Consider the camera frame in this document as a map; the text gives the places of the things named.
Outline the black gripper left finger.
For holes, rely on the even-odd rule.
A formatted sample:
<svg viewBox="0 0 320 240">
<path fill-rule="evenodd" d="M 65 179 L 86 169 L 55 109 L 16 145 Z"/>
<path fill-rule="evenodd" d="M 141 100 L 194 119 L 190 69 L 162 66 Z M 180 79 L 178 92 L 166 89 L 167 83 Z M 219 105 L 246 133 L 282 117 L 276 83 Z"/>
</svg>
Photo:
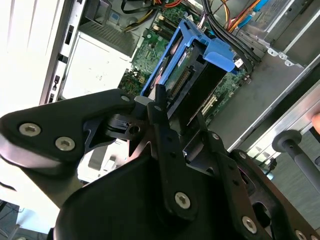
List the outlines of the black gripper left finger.
<svg viewBox="0 0 320 240">
<path fill-rule="evenodd" d="M 15 111 L 0 119 L 0 155 L 13 165 L 60 178 L 73 174 L 89 151 L 127 140 L 129 161 L 124 165 L 154 160 L 166 212 L 192 221 L 197 201 L 166 102 L 165 87 L 157 85 L 155 100 L 148 104 L 112 89 Z"/>
</svg>

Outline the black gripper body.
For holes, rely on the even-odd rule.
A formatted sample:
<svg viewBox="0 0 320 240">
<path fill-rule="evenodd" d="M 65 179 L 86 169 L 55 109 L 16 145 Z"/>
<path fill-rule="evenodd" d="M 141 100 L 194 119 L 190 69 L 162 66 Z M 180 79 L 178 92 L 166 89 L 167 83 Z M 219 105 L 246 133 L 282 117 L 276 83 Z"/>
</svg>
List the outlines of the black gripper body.
<svg viewBox="0 0 320 240">
<path fill-rule="evenodd" d="M 54 227 L 56 240 L 238 240 L 225 198 L 209 173 L 187 167 L 195 220 L 169 216 L 154 160 L 141 157 L 74 192 Z"/>
</svg>

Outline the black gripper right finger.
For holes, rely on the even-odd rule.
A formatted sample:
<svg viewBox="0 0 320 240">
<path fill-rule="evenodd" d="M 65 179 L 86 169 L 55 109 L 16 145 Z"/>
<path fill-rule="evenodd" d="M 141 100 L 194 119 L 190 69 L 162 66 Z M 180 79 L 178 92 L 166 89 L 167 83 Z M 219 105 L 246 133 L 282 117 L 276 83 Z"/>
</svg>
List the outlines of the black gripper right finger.
<svg viewBox="0 0 320 240">
<path fill-rule="evenodd" d="M 244 152 L 228 153 L 198 115 L 198 167 L 212 175 L 202 193 L 222 240 L 318 240 L 320 236 Z"/>
</svg>

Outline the person bare hand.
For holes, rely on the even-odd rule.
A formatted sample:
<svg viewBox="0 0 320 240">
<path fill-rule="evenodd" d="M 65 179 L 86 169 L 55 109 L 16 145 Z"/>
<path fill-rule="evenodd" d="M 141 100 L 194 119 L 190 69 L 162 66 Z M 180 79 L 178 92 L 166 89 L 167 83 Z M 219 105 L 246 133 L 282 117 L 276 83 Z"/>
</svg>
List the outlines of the person bare hand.
<svg viewBox="0 0 320 240">
<path fill-rule="evenodd" d="M 312 126 L 314 127 L 315 131 L 320 134 L 320 115 L 316 114 L 311 119 Z"/>
</svg>

